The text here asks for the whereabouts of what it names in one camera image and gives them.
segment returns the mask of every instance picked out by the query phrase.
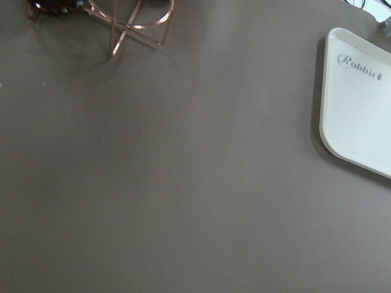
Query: white plastic tray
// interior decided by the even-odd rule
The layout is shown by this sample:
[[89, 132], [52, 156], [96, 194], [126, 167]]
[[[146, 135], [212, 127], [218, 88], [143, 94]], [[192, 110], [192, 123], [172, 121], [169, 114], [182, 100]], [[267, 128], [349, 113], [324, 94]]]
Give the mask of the white plastic tray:
[[326, 39], [320, 134], [337, 157], [391, 178], [391, 54], [346, 29]]

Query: cable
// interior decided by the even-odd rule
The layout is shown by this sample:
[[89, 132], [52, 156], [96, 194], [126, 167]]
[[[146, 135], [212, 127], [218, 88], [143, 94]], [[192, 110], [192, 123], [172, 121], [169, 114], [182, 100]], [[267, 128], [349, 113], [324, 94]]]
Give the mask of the cable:
[[365, 6], [365, 0], [362, 0], [361, 9], [363, 9], [364, 6]]
[[380, 0], [385, 6], [387, 6], [389, 9], [391, 9], [391, 5], [386, 0]]

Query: rose gold metal frame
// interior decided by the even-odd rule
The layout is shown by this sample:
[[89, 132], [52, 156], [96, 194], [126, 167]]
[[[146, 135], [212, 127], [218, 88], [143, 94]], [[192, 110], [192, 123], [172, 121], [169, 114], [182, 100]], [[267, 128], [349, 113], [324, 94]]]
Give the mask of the rose gold metal frame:
[[[87, 0], [86, 2], [89, 4], [89, 6], [83, 6], [82, 9], [87, 12], [90, 16], [93, 16], [95, 18], [98, 18], [99, 20], [102, 20], [108, 24], [110, 24], [110, 55], [115, 56], [117, 54], [118, 49], [120, 48], [121, 44], [124, 41], [124, 38], [126, 36], [138, 38], [147, 42], [150, 42], [156, 46], [162, 46], [166, 42], [169, 26], [171, 23], [172, 15], [174, 14], [175, 10], [175, 0], [169, 0], [169, 9], [166, 12], [164, 16], [162, 16], [160, 19], [149, 23], [149, 24], [134, 24], [134, 21], [136, 17], [138, 16], [139, 12], [141, 11], [145, 0], [138, 0], [135, 8], [131, 12], [131, 15], [126, 23], [123, 23], [121, 21], [117, 21], [117, 9], [118, 9], [118, 0], [112, 0], [112, 13], [108, 14], [101, 10], [95, 3], [95, 0]], [[37, 15], [39, 14], [39, 9], [35, 9], [34, 13], [31, 14], [29, 12], [29, 9], [27, 7], [27, 0], [22, 0], [23, 2], [23, 9], [28, 19], [34, 20], [36, 19]], [[166, 29], [163, 33], [163, 37], [161, 40], [155, 40], [145, 34], [142, 33], [142, 31], [147, 31], [149, 29], [154, 29], [162, 24], [166, 24]], [[120, 30], [121, 34], [117, 41], [115, 42], [115, 31]]]

